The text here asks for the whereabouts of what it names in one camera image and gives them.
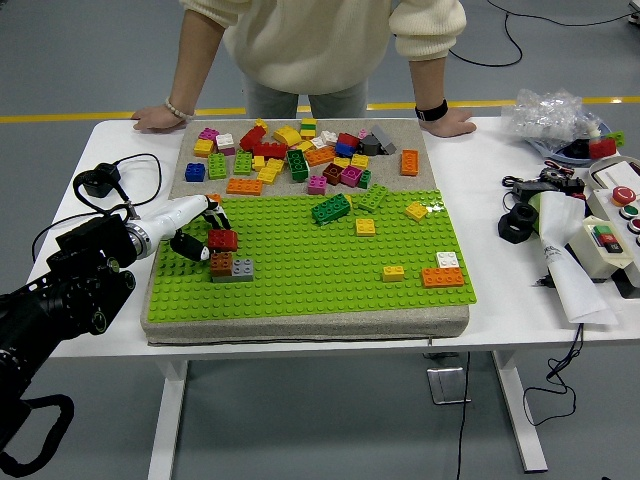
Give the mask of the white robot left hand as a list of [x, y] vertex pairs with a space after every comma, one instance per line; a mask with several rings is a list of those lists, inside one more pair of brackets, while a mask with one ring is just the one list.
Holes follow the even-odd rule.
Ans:
[[202, 194], [168, 200], [145, 217], [128, 221], [126, 229], [137, 258], [151, 256], [163, 240], [173, 239], [182, 227], [199, 216], [214, 229], [231, 229], [221, 204]]

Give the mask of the person's right hand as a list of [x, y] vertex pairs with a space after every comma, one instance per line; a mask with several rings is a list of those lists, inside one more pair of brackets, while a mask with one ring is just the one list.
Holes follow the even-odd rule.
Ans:
[[140, 132], [169, 132], [186, 124], [187, 120], [174, 114], [165, 105], [145, 107], [135, 111], [133, 128]]

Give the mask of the person's left hand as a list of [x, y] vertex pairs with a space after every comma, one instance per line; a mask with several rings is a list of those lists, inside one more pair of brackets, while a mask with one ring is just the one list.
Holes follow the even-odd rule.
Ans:
[[477, 127], [471, 117], [472, 112], [468, 109], [450, 108], [442, 118], [434, 121], [419, 120], [419, 125], [435, 137], [453, 138], [476, 131]]

